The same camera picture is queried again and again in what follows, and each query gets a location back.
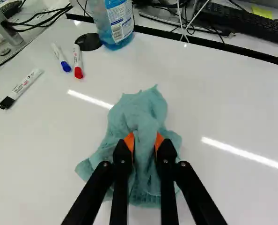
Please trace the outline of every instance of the white table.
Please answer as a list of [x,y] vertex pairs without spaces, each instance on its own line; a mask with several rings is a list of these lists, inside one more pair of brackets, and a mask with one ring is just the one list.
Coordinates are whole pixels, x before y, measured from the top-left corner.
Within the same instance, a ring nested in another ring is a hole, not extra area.
[[[74,168],[97,149],[108,109],[72,91],[115,104],[155,84],[168,103],[167,128],[183,137],[181,158],[228,224],[278,224],[278,66],[135,33],[118,51],[83,52],[77,80],[50,43],[72,62],[73,42],[90,31],[94,24],[60,19],[0,69],[0,101],[33,68],[45,71],[10,110],[0,109],[0,225],[60,224],[84,187]],[[177,201],[180,224],[194,224],[183,196]],[[128,216],[130,225],[160,223],[156,209],[130,206]],[[105,202],[95,224],[109,218]]]

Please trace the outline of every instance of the computer keyboard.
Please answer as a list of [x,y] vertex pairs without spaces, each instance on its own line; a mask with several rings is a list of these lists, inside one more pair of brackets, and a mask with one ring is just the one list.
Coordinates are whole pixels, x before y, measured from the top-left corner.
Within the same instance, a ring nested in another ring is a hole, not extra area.
[[0,11],[8,19],[21,11],[21,8],[19,7],[21,4],[22,1],[12,1],[2,6]]
[[[203,4],[199,3],[197,11]],[[208,3],[197,19],[208,23],[209,26],[211,24],[223,26],[232,32],[244,33],[278,43],[278,22],[252,13],[216,3]]]

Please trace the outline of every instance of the yellow sticky note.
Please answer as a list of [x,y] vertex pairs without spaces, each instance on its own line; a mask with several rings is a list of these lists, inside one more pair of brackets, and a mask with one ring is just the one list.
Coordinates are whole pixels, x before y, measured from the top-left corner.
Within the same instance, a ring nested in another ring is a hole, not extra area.
[[259,8],[258,6],[252,6],[252,11],[256,15],[260,15],[260,16],[272,19],[272,12],[271,11]]

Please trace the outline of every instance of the blue liquid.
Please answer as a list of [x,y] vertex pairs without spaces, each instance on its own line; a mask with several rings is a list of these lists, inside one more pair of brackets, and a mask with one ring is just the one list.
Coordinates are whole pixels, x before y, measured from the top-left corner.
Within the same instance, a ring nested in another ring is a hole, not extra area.
[[120,48],[126,46],[128,43],[130,43],[133,40],[133,37],[134,37],[134,33],[132,31],[128,37],[126,37],[125,39],[123,39],[117,43],[115,43],[114,40],[111,38],[112,41],[109,44],[106,41],[104,41],[103,38],[101,38],[101,36],[100,36],[100,40],[103,43],[103,45],[105,45],[107,48],[114,51],[114,50],[117,50],[117,49],[120,49]]
[[110,26],[110,21],[108,18],[108,13],[105,7],[105,0],[89,0],[88,4],[90,8],[92,9],[92,16],[94,19],[94,22],[97,27],[97,33],[99,35],[99,38],[101,42],[109,49],[111,50],[117,50],[124,46],[126,46],[128,43],[130,43],[133,39],[133,31],[124,38],[123,40],[115,43],[113,36],[112,36],[112,29]]

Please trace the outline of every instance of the white cable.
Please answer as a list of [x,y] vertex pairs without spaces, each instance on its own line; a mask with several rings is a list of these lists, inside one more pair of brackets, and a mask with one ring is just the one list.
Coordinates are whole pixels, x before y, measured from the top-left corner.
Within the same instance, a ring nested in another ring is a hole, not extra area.
[[206,4],[207,4],[209,1],[211,1],[211,0],[207,0],[207,1],[205,2],[205,4],[201,7],[201,9],[200,9],[200,10],[196,13],[196,15],[192,18],[192,20],[190,21],[190,23],[188,23],[188,25],[187,25],[187,27],[186,27],[185,30],[188,29],[188,27],[191,25],[191,23],[195,20],[195,18],[198,16],[198,14],[201,12],[201,10],[203,10],[203,8],[206,6]]
[[182,23],[182,17],[181,17],[181,11],[180,11],[180,2],[179,2],[179,0],[177,0],[176,1],[176,3],[177,3],[177,10],[178,10],[178,17],[179,17],[179,19],[180,19],[180,24],[181,24],[181,29],[182,29],[182,38],[183,38],[183,36],[184,36],[184,29],[183,29],[183,23]]

